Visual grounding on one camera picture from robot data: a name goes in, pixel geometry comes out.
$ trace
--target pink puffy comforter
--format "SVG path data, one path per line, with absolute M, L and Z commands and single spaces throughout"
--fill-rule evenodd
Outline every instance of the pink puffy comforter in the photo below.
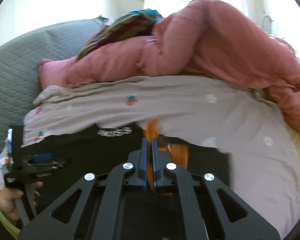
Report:
M 151 36 L 107 44 L 78 62 L 71 60 L 66 84 L 175 74 L 267 88 L 287 123 L 300 131 L 300 64 L 294 49 L 222 1 L 194 0 L 156 23 Z

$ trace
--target colorful fabric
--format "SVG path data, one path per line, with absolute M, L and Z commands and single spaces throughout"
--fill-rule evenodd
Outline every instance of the colorful fabric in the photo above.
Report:
M 143 9 L 131 11 L 119 17 L 110 26 L 106 25 L 93 35 L 79 52 L 77 60 L 106 44 L 124 41 L 137 36 L 149 36 L 154 24 L 161 19 L 162 16 L 157 10 Z

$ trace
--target gray quilted sofa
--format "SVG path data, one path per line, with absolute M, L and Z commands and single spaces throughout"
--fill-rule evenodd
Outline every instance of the gray quilted sofa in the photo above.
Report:
M 0 47 L 0 152 L 9 124 L 21 122 L 41 91 L 37 65 L 75 56 L 102 18 L 59 23 L 23 34 Z

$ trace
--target human hand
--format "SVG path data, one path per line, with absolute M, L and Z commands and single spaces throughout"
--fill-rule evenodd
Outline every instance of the human hand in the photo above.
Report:
M 36 184 L 37 188 L 42 188 L 43 183 L 37 182 Z M 15 204 L 13 202 L 14 199 L 21 198 L 23 196 L 23 192 L 16 188 L 6 188 L 3 187 L 0 192 L 0 211 L 2 214 L 11 222 L 17 221 L 20 219 L 18 211 L 15 207 Z M 34 192 L 34 199 L 40 197 L 39 192 Z M 33 203 L 35 206 L 37 206 L 36 200 L 34 200 Z

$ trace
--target silver screw head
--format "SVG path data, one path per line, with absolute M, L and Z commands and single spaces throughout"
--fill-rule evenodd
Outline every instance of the silver screw head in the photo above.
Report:
M 207 173 L 204 175 L 204 179 L 208 180 L 208 181 L 212 181 L 212 180 L 214 180 L 214 175 L 211 173 Z
M 168 163 L 166 167 L 168 170 L 175 170 L 177 168 L 177 165 L 174 163 Z
M 133 164 L 132 163 L 125 163 L 123 165 L 123 168 L 126 170 L 131 170 L 133 168 Z
M 84 176 L 84 179 L 87 180 L 87 181 L 90 181 L 90 180 L 93 180 L 94 179 L 94 174 L 93 173 L 87 173 L 85 176 Z

